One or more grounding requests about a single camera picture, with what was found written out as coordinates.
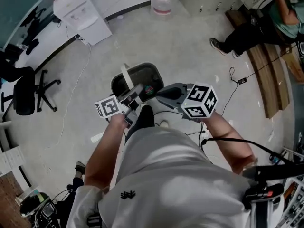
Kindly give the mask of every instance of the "wooden board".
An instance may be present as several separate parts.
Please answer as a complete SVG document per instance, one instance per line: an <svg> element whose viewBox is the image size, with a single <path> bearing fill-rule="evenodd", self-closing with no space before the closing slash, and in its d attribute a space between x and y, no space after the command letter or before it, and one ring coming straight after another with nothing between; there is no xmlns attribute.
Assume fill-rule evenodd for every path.
<svg viewBox="0 0 304 228"><path fill-rule="evenodd" d="M287 67L289 68L290 72L294 75L297 82L304 83L304 73L302 71L301 65L300 65L300 59L297 55L293 53L293 49L290 48L282 48L281 47L281 55L284 61L287 64Z"/></svg>
<svg viewBox="0 0 304 228"><path fill-rule="evenodd" d="M240 11L227 11L226 16L234 27L246 22L245 17ZM268 66L261 69L268 63L267 58L261 45L251 48L247 53L256 72L256 79L263 99L265 117L272 118L279 111L279 105L271 70Z"/></svg>
<svg viewBox="0 0 304 228"><path fill-rule="evenodd" d="M269 68L275 83L275 91L278 98L279 109L284 110L289 105L290 101L282 64L280 60L277 59L279 55L276 52L276 47L271 44L264 44L264 46L267 60L269 62Z"/></svg>

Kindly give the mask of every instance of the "person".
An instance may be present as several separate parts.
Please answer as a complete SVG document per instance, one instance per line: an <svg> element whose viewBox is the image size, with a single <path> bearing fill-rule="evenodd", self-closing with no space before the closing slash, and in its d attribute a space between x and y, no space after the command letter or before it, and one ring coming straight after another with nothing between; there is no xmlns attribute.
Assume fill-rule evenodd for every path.
<svg viewBox="0 0 304 228"><path fill-rule="evenodd" d="M288 0L275 0L267 15L237 27L225 40L210 38L211 46L227 55L232 52L237 58L244 51L260 43L291 44L298 34L304 34L304 0L291 4Z"/></svg>
<svg viewBox="0 0 304 228"><path fill-rule="evenodd" d="M202 121L213 137L242 139L216 112ZM96 213L107 228L245 227L250 212L241 200L250 184L240 174L256 161L248 144L217 141L232 171L223 169L186 134L154 127L153 110L144 106L128 132L116 185L109 191L126 127L124 115L112 116L86 165L68 228L87 227Z"/></svg>
<svg viewBox="0 0 304 228"><path fill-rule="evenodd" d="M60 220L61 228L67 227L67 221L74 203L76 191L79 187L84 185L82 176L85 174L86 166L83 163L77 161L75 169L76 173L73 178L73 184L69 184L66 187L66 189L69 191L67 198L65 200L59 201L56 204L57 217Z"/></svg>

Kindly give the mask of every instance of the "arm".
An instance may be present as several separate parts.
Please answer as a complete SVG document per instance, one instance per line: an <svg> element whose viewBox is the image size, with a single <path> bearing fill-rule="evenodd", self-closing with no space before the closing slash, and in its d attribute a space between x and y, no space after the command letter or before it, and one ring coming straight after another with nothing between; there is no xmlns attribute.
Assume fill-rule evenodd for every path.
<svg viewBox="0 0 304 228"><path fill-rule="evenodd" d="M112 116L99 144L85 168L85 185L104 189L110 186L119 146L127 123L124 115Z"/></svg>
<svg viewBox="0 0 304 228"><path fill-rule="evenodd" d="M211 135L222 138L243 139L234 128L219 114L214 112L203 120ZM218 147L234 173L240 174L243 168L256 160L247 143L217 141Z"/></svg>
<svg viewBox="0 0 304 228"><path fill-rule="evenodd" d="M279 13L281 15L281 19L286 25L296 25L300 23L296 12L292 9L289 9L289 7L286 4L285 0L276 0Z"/></svg>

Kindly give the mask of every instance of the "teal shirt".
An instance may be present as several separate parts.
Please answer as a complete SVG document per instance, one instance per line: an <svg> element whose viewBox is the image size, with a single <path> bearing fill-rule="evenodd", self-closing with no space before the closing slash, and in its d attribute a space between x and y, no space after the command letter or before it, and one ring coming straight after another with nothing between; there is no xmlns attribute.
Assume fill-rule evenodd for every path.
<svg viewBox="0 0 304 228"><path fill-rule="evenodd" d="M286 1L289 9L293 9L296 12L296 15L300 21L296 25L286 25L281 19L281 15L277 6L277 3L273 4L269 10L269 15L274 23L274 25L285 35L290 38L295 39L298 35L298 32L304 34L304 0L299 1L296 4L290 4L289 1Z"/></svg>

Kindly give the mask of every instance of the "concrete floor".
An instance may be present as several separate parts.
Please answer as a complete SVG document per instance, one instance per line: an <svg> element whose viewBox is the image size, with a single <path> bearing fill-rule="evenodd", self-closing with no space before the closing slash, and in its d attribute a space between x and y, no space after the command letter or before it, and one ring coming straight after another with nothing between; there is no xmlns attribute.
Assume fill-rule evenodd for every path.
<svg viewBox="0 0 304 228"><path fill-rule="evenodd" d="M235 68L234 78L237 80L253 72L246 53L234 59L232 55L221 55L210 46L210 37L225 39L233 30L224 15L192 18L179 4L178 13L171 20L159 21L150 16L150 7L145 7L125 14L123 19L111 20L109 27L113 36L92 47L89 64L68 108L62 138L67 103L88 59L89 47L81 41L73 42L45 66L47 81L58 78L62 81L61 85L54 85L48 91L58 108L56 113L46 104L43 104L42 112L30 116L16 115L13 109L9 111L11 136L23 151L24 170L29 180L50 196L66 189L74 176L75 162L86 163L96 147L97 143L93 143L91 137L102 133L107 122L99 118L94 102L109 96L111 79L120 73L124 63L129 66L142 62L155 64L165 86L195 81L213 85L219 98L217 111L220 114L236 87L230 80L230 67ZM150 105L154 112L169 110L154 100ZM293 144L293 101L273 119L266 119L255 76L238 87L224 117L245 139L270 149L279 151L283 145ZM160 123L162 119L167 119L172 128L185 133L200 130L199 124L181 120L176 114L158 114L155 122ZM198 134L191 135L191 138L198 142ZM252 148L259 164L269 163L269 155L254 146ZM228 168L215 143L209 142L205 152L212 162Z"/></svg>

